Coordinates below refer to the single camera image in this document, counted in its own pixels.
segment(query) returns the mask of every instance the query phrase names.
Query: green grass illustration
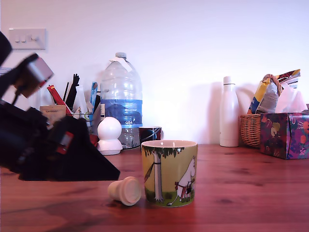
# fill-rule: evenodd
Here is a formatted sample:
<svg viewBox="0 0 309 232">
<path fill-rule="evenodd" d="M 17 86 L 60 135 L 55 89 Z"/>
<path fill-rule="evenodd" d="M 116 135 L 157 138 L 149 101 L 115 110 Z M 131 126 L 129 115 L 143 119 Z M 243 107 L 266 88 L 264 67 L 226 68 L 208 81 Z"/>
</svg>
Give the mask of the green grass illustration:
<svg viewBox="0 0 309 232">
<path fill-rule="evenodd" d="M 182 206 L 188 203 L 191 203 L 193 201 L 194 198 L 194 190 L 191 191 L 191 196 L 190 199 L 189 198 L 184 198 L 182 199 L 182 201 L 179 201 L 179 196 L 177 196 L 176 201 L 173 203 L 173 205 L 171 207 L 177 207 L 177 206 Z M 177 191 L 174 192 L 162 192 L 162 196 L 164 201 L 163 202 L 159 202 L 159 201 L 155 201 L 155 192 L 149 191 L 148 189 L 145 188 L 145 195 L 146 195 L 146 199 L 147 201 L 151 202 L 151 203 L 155 203 L 156 205 L 159 206 L 167 206 L 168 203 L 173 202 L 175 200 L 175 197 L 177 195 Z"/>
</svg>

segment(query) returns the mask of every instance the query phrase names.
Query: large water bottle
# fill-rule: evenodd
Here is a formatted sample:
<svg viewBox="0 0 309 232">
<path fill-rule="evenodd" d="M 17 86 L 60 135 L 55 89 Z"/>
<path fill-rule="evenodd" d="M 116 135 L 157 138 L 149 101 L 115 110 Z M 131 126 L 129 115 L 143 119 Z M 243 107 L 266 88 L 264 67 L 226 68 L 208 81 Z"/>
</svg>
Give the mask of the large water bottle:
<svg viewBox="0 0 309 232">
<path fill-rule="evenodd" d="M 119 137 L 123 149 L 140 145 L 139 127 L 142 126 L 142 88 L 140 76 L 126 60 L 126 53 L 118 52 L 103 73 L 101 106 L 105 117 L 118 119 L 122 126 Z"/>
</svg>

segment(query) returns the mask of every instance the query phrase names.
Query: tissue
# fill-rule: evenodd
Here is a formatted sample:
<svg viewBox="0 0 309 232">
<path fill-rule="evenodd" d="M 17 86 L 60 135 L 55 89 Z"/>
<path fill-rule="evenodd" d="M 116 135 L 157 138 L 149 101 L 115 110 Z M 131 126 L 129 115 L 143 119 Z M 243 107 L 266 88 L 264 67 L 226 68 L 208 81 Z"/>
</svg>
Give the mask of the tissue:
<svg viewBox="0 0 309 232">
<path fill-rule="evenodd" d="M 281 85 L 283 91 L 278 98 L 276 113 L 300 113 L 308 109 L 300 91 L 289 87 L 287 83 Z"/>
</svg>

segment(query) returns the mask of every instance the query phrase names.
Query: white bottle cap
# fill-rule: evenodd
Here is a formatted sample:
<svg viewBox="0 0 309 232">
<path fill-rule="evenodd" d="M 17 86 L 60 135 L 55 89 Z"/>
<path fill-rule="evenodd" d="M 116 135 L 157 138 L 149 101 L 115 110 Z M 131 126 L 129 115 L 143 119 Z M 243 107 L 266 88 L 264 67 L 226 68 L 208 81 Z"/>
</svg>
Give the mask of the white bottle cap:
<svg viewBox="0 0 309 232">
<path fill-rule="evenodd" d="M 225 76 L 223 78 L 223 84 L 227 85 L 227 84 L 235 84 L 235 83 L 232 81 L 232 78 L 230 76 Z"/>
<path fill-rule="evenodd" d="M 141 198 L 141 185 L 138 179 L 128 176 L 124 180 L 112 182 L 108 186 L 108 195 L 124 205 L 132 206 Z"/>
</svg>

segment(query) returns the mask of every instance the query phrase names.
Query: white ball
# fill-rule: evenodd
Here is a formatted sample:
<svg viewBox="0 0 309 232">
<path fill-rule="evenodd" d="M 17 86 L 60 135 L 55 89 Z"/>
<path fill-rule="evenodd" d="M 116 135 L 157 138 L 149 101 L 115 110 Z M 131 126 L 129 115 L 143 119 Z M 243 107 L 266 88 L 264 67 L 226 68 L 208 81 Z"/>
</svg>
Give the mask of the white ball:
<svg viewBox="0 0 309 232">
<path fill-rule="evenodd" d="M 98 125 L 98 137 L 101 140 L 118 139 L 121 135 L 121 124 L 114 117 L 106 117 Z"/>
</svg>

